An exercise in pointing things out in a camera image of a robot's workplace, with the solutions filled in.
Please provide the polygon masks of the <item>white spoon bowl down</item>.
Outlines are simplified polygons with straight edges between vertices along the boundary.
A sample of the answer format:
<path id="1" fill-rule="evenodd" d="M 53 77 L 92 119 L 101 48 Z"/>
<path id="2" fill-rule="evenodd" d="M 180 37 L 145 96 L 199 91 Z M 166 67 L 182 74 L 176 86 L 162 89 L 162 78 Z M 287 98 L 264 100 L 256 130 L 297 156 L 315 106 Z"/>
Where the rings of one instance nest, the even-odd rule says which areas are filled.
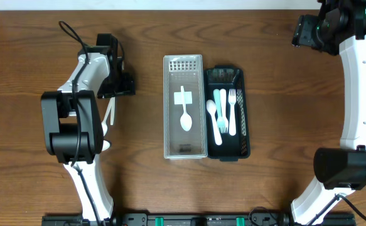
<path id="1" fill-rule="evenodd" d="M 102 122 L 102 130 L 103 130 L 103 135 L 105 136 L 108 131 L 108 126 L 107 126 L 106 122 Z"/>

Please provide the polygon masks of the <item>white spoon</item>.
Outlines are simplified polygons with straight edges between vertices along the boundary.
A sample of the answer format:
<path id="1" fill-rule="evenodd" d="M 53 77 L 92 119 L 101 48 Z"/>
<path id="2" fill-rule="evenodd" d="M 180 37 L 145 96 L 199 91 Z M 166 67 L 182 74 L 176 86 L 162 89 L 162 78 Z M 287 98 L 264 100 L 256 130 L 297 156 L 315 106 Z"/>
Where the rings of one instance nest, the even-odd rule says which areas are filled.
<path id="1" fill-rule="evenodd" d="M 217 125 L 217 120 L 216 120 L 216 117 L 215 117 L 215 114 L 216 114 L 216 111 L 217 111 L 215 102 L 212 101 L 212 100 L 207 100 L 206 108 L 207 108 L 207 111 L 208 111 L 208 113 L 210 114 L 210 117 L 211 117 L 215 144 L 217 146 L 220 146 L 222 144 L 222 137 L 220 135 L 220 131 L 219 131 L 219 128 L 218 128 L 218 125 Z"/>
<path id="2" fill-rule="evenodd" d="M 180 124 L 181 124 L 181 127 L 184 131 L 189 131 L 192 127 L 192 118 L 187 113 L 187 110 L 186 110 L 184 86 L 180 87 L 180 91 L 181 91 L 181 102 L 182 102 L 182 106 L 183 106 L 183 114 L 180 117 Z"/>

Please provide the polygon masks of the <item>white fork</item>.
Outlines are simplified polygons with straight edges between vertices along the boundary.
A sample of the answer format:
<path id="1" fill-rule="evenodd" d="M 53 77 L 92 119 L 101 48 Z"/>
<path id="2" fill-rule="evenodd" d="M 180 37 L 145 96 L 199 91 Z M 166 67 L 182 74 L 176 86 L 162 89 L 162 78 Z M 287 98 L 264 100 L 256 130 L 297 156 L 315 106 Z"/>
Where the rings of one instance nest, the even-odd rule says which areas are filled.
<path id="1" fill-rule="evenodd" d="M 222 115 L 221 98 L 220 98 L 219 89 L 215 89 L 213 91 L 213 98 L 214 98 L 216 108 L 217 108 L 217 125 L 218 125 L 220 133 L 224 134 L 226 132 L 226 130 L 225 130 L 226 125 L 225 125 L 225 121 L 224 121 L 223 115 Z"/>
<path id="2" fill-rule="evenodd" d="M 221 102 L 221 108 L 222 108 L 222 118 L 224 121 L 224 129 L 223 133 L 228 133 L 229 129 L 229 122 L 226 115 L 226 106 L 227 106 L 227 91 L 225 89 L 220 89 L 220 102 Z"/>
<path id="3" fill-rule="evenodd" d="M 228 102 L 230 104 L 230 117 L 229 117 L 229 134 L 231 136 L 236 135 L 236 123 L 235 123 L 235 104 L 236 104 L 236 91 L 235 89 L 229 90 Z"/>

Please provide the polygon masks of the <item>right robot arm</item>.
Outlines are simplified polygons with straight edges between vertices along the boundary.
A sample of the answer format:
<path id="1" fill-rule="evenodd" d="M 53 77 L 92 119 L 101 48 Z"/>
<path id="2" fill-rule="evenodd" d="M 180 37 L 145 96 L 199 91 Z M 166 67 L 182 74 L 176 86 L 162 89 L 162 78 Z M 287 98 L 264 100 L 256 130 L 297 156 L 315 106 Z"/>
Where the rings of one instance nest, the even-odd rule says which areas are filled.
<path id="1" fill-rule="evenodd" d="M 322 1 L 317 15 L 299 17 L 292 44 L 341 58 L 345 117 L 339 147 L 317 149 L 314 178 L 281 222 L 350 225 L 331 209 L 366 186 L 366 1 Z"/>

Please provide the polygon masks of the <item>white spoon lying sideways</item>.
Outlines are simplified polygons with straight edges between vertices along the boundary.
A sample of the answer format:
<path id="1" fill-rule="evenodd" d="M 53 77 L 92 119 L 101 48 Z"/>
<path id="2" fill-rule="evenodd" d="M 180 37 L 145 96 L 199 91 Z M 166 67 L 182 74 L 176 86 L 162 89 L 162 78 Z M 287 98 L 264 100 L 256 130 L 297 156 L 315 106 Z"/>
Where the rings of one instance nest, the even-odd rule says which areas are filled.
<path id="1" fill-rule="evenodd" d="M 106 151 L 111 147 L 111 143 L 109 141 L 104 140 L 102 151 Z"/>

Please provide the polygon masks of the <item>black plastic basket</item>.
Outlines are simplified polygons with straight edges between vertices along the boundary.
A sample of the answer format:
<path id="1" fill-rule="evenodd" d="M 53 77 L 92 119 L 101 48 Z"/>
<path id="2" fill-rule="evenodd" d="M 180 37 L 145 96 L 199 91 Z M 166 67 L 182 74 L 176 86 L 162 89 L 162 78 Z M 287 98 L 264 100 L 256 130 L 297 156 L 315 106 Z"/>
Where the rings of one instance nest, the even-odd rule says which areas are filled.
<path id="1" fill-rule="evenodd" d="M 234 105 L 236 134 L 221 135 L 222 144 L 216 145 L 212 118 L 206 116 L 208 136 L 208 157 L 220 161 L 238 161 L 250 156 L 250 133 L 247 119 L 247 103 L 245 96 L 245 81 L 243 71 L 231 65 L 216 65 L 204 70 L 205 100 L 214 100 L 213 91 L 224 89 L 229 92 L 235 90 L 236 103 Z"/>

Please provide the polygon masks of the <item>clear plastic basket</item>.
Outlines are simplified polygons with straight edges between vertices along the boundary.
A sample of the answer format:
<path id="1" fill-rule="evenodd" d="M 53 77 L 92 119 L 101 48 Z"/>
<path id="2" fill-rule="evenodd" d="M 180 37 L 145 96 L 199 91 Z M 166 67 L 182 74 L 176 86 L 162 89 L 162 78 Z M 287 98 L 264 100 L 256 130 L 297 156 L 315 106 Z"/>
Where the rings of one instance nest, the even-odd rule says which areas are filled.
<path id="1" fill-rule="evenodd" d="M 184 131 L 180 87 L 184 86 L 187 113 L 192 127 Z M 163 57 L 164 158 L 201 159 L 207 157 L 207 126 L 203 59 L 197 55 Z"/>

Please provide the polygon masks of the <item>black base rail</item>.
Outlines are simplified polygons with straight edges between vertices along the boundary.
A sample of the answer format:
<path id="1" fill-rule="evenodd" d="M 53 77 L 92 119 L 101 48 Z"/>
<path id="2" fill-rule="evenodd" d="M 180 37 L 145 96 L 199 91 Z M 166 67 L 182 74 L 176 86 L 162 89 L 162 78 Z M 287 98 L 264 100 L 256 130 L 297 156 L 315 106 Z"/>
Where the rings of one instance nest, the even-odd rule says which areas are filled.
<path id="1" fill-rule="evenodd" d="M 97 225 L 97 222 L 74 216 L 43 216 L 41 225 L 44 226 L 69 226 L 69 225 Z M 235 215 L 153 215 L 145 213 L 128 213 L 123 216 L 114 215 L 105 219 L 102 225 L 111 226 L 250 226 L 250 225 L 301 225 L 295 223 L 288 213 L 267 212 L 256 210 L 249 214 Z M 356 226 L 355 216 L 352 213 L 328 213 L 322 223 L 324 226 Z"/>

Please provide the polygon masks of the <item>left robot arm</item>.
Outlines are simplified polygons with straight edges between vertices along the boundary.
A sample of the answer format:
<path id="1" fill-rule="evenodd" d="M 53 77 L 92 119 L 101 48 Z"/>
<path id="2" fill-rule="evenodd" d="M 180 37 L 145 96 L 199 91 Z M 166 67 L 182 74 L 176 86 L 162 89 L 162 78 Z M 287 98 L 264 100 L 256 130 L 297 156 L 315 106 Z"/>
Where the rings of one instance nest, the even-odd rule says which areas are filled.
<path id="1" fill-rule="evenodd" d="M 106 121 L 114 120 L 116 97 L 136 93 L 134 79 L 124 71 L 122 45 L 100 33 L 94 46 L 83 44 L 78 65 L 56 91 L 44 92 L 41 109 L 45 146 L 69 172 L 82 204 L 82 214 L 44 216 L 42 225 L 112 225 L 114 201 L 106 188 L 100 154 Z"/>

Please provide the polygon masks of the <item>white spoon bowl up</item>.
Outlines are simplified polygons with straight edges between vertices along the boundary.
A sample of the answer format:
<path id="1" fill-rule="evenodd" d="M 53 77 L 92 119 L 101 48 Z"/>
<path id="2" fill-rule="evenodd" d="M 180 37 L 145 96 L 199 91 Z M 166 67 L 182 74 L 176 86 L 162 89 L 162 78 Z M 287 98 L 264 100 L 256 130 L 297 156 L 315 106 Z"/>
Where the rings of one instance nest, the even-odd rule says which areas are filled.
<path id="1" fill-rule="evenodd" d="M 107 124 L 108 118 L 110 118 L 110 125 L 114 125 L 114 118 L 115 118 L 115 111 L 116 111 L 116 98 L 111 97 L 108 103 L 104 119 L 102 121 L 103 124 Z"/>

